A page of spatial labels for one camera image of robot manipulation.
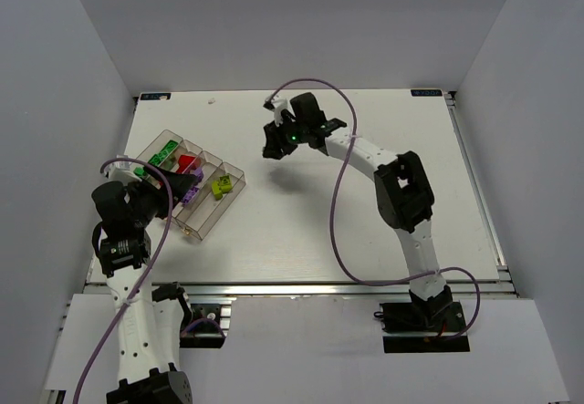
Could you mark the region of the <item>purple plate green lego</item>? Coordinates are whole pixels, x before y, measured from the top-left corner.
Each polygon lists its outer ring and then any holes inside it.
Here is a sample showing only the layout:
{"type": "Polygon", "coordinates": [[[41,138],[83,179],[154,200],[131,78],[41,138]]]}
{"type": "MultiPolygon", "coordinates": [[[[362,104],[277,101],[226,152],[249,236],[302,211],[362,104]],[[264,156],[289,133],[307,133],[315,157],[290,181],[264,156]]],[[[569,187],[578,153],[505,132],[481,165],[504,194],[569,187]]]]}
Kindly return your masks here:
{"type": "Polygon", "coordinates": [[[191,171],[191,174],[197,179],[197,181],[202,181],[204,178],[203,171],[201,168],[197,168],[191,171]]]}
{"type": "Polygon", "coordinates": [[[182,197],[181,204],[188,205],[197,195],[199,188],[197,186],[191,187],[182,197]]]}

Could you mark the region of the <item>red rectangular lego brick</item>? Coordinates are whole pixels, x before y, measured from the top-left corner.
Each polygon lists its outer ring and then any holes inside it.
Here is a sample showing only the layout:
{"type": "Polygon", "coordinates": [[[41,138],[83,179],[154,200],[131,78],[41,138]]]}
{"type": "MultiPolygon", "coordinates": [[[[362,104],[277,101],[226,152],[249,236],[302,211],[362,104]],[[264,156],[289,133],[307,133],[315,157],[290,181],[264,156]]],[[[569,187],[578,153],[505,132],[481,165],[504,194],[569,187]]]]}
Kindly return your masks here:
{"type": "Polygon", "coordinates": [[[201,159],[197,156],[183,154],[177,161],[177,173],[188,174],[201,166],[201,159]]]}

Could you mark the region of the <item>green lego from plate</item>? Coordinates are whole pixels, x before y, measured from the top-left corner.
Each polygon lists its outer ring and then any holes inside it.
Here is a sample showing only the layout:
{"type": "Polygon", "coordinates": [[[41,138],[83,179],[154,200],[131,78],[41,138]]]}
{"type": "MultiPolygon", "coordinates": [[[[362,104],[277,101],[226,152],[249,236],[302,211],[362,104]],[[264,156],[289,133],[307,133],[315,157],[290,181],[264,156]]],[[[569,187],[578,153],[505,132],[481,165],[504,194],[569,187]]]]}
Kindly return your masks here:
{"type": "Polygon", "coordinates": [[[172,153],[174,152],[174,150],[178,147],[179,143],[175,140],[169,140],[165,146],[163,147],[163,149],[159,152],[159,156],[162,158],[167,158],[168,156],[171,156],[172,153]]]}

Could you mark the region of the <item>lime lego brick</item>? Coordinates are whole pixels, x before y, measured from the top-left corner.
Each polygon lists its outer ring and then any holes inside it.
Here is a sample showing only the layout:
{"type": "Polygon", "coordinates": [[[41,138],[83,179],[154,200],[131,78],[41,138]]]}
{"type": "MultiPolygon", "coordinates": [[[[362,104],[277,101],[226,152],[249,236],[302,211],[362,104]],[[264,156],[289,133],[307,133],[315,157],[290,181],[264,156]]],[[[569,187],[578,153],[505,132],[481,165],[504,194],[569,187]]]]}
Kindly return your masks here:
{"type": "Polygon", "coordinates": [[[212,193],[217,201],[223,198],[224,192],[222,191],[219,181],[212,182],[212,193]]]}
{"type": "Polygon", "coordinates": [[[234,187],[231,177],[229,175],[221,176],[218,180],[218,186],[222,193],[228,193],[234,187]]]}

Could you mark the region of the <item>green lego piece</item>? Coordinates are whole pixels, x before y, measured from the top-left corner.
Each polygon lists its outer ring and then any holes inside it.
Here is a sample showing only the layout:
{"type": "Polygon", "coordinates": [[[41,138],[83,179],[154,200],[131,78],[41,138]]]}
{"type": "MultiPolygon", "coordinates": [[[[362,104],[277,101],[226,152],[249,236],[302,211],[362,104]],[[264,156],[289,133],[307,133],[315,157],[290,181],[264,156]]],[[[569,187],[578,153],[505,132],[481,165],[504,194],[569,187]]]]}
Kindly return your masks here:
{"type": "Polygon", "coordinates": [[[133,173],[142,180],[148,177],[148,172],[144,170],[142,167],[135,168],[133,170],[133,173]]]}

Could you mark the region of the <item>green square lego brick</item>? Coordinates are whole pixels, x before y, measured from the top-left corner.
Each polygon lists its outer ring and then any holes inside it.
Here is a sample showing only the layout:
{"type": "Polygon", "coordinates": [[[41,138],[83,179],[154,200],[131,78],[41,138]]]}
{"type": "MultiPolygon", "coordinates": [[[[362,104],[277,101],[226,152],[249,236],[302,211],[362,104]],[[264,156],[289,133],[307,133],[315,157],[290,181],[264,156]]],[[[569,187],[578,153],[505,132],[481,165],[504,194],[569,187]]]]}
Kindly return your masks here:
{"type": "Polygon", "coordinates": [[[163,163],[162,167],[167,171],[171,171],[175,164],[176,164],[176,159],[169,158],[163,163]]]}

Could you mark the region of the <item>long green lego brick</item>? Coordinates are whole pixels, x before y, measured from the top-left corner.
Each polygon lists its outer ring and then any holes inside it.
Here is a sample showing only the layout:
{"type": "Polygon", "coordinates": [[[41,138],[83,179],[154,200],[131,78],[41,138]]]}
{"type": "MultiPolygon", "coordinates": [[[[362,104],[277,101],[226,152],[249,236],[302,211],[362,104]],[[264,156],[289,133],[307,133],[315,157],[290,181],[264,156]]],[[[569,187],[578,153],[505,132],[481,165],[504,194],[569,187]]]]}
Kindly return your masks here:
{"type": "Polygon", "coordinates": [[[158,167],[162,162],[161,157],[158,154],[153,155],[149,160],[148,163],[154,167],[158,167]]]}

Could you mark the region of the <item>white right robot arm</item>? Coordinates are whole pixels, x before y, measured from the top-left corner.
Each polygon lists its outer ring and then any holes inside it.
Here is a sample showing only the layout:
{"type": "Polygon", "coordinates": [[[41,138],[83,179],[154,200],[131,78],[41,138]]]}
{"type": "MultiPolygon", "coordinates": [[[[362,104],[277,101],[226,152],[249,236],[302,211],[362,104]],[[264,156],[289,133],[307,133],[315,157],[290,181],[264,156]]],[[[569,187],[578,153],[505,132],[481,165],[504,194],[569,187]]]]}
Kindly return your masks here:
{"type": "Polygon", "coordinates": [[[291,100],[271,95],[264,107],[273,114],[264,126],[264,158],[281,160],[306,144],[372,180],[381,219],[401,244],[414,319],[425,328],[440,323],[453,299],[433,245],[435,198],[420,157],[382,149],[358,136],[354,126],[327,119],[310,92],[291,100]]]}

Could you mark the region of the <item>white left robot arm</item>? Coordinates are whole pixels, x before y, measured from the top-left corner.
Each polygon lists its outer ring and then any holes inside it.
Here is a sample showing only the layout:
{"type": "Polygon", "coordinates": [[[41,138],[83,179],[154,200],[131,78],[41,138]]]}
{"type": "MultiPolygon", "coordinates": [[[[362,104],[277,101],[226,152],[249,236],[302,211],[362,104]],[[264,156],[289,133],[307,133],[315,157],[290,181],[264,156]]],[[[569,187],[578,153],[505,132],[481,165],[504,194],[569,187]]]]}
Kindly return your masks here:
{"type": "Polygon", "coordinates": [[[126,161],[103,167],[107,180],[91,198],[100,221],[92,246],[114,303],[109,332],[118,334],[117,387],[108,403],[190,403],[193,392],[179,363],[180,332],[192,318],[177,283],[154,288],[150,272],[161,249],[151,245],[150,222],[172,218],[192,180],[155,167],[143,179],[126,161]]]}

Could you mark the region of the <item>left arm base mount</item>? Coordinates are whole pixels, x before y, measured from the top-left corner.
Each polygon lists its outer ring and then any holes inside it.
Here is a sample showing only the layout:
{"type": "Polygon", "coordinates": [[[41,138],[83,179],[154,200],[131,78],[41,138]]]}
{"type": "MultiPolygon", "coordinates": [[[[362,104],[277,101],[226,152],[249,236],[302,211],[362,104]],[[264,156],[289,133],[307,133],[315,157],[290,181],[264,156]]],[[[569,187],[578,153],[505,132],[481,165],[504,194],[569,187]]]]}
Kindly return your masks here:
{"type": "Polygon", "coordinates": [[[179,338],[179,348],[219,349],[224,345],[220,304],[193,304],[178,283],[159,286],[151,298],[157,318],[171,326],[172,337],[179,338]]]}

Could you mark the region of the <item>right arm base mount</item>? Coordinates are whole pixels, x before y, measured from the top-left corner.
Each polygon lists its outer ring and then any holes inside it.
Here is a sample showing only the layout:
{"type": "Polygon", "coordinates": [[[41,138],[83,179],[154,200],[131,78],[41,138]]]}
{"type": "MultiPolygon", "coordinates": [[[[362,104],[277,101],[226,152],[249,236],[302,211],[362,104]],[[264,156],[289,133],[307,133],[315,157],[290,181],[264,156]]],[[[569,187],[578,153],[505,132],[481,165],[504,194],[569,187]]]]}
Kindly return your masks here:
{"type": "Polygon", "coordinates": [[[384,303],[373,313],[381,324],[385,354],[467,353],[466,334],[454,338],[465,327],[462,306],[454,302],[430,325],[425,324],[411,303],[384,303]]]}

